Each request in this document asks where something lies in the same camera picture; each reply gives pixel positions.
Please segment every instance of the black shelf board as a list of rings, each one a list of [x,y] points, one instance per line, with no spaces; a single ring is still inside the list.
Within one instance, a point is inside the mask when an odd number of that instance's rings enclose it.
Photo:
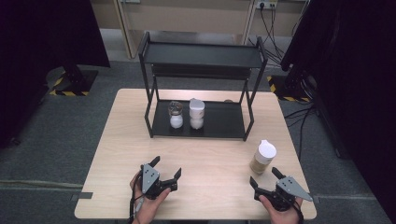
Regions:
[[[183,126],[175,129],[170,125],[168,106],[171,100],[157,102],[152,124],[153,135],[208,137],[208,138],[244,138],[245,126],[242,107],[239,103],[205,102],[204,127],[198,130],[190,126],[190,101],[183,104]]]
[[[250,77],[251,68],[155,63],[151,66],[151,71],[156,77],[202,77],[246,80]]]
[[[260,68],[262,57],[252,46],[150,42],[144,63]]]

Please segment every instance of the wooden table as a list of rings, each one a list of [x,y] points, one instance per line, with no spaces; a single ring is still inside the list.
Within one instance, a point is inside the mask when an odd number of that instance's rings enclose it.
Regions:
[[[176,100],[194,97],[204,101],[238,101],[240,92],[161,90],[160,95]],[[171,192],[163,202],[156,219],[268,219],[262,204],[253,199],[254,190],[249,185],[252,175],[261,188],[275,189],[277,179],[271,169],[255,175],[248,165],[262,139],[277,149],[270,168],[275,166],[284,175],[292,175],[309,191],[279,103],[271,92],[257,93],[253,103],[255,123],[246,142],[242,139],[150,138],[144,120],[146,106],[145,90],[118,92],[82,189],[93,195],[90,199],[78,200],[76,217],[128,218],[130,180],[142,163],[161,156],[155,166],[161,180],[172,178],[179,167],[182,175],[177,182],[178,190]],[[305,219],[317,214],[314,204],[307,201],[302,211]]]

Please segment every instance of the salt shaker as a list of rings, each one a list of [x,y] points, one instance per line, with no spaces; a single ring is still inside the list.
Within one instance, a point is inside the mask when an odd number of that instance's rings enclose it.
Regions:
[[[171,126],[175,129],[183,126],[183,104],[178,101],[172,101],[168,106]]]

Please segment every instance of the robotic hand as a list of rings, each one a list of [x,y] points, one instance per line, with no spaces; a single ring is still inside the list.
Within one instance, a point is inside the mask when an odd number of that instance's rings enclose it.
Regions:
[[[146,198],[154,200],[165,189],[170,188],[171,191],[177,190],[177,181],[181,177],[181,168],[175,173],[173,179],[161,181],[160,173],[153,167],[160,161],[160,157],[156,157],[151,163],[140,166],[142,193]]]
[[[272,173],[279,179],[276,181],[276,189],[269,191],[260,189],[257,182],[250,177],[250,186],[254,189],[254,199],[259,201],[259,196],[265,196],[272,204],[272,206],[279,212],[287,211],[293,207],[300,218],[300,223],[304,221],[303,213],[299,207],[295,206],[295,197],[300,197],[309,202],[312,202],[312,197],[297,183],[292,176],[282,175],[275,167]]]
[[[160,157],[158,156],[152,162],[140,166],[140,172],[135,178],[132,188],[132,198],[129,209],[130,218],[128,223],[132,223],[134,221],[134,215],[139,211],[145,198],[155,200],[161,194],[161,192],[168,188],[171,189],[171,191],[177,190],[177,181],[181,177],[181,168],[175,173],[174,178],[161,181],[160,173],[153,168],[159,161]],[[142,195],[137,195],[136,198],[135,188],[137,184],[139,184],[142,190]],[[140,199],[140,201],[136,209],[134,209],[134,202],[137,199]]]

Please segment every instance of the gray carpet floor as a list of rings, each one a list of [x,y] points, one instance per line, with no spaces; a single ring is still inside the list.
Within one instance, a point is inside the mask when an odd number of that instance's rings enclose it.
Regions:
[[[74,196],[80,192],[90,169],[117,91],[144,87],[140,65],[111,62],[111,68],[81,69],[99,71],[89,95],[47,94],[22,130],[21,143],[0,151],[0,223],[125,222],[75,218]],[[50,87],[62,71],[54,69],[49,73]],[[286,75],[277,68],[268,68],[264,74]],[[239,91],[242,85],[235,81],[163,78],[159,87]],[[269,91],[265,77],[259,91]],[[285,116],[311,106],[279,103]],[[301,165],[318,210],[318,216],[305,223],[390,223],[353,161],[336,156],[320,117],[316,113],[308,116],[302,132],[302,121],[298,121],[301,118],[286,122],[296,152],[303,138]]]

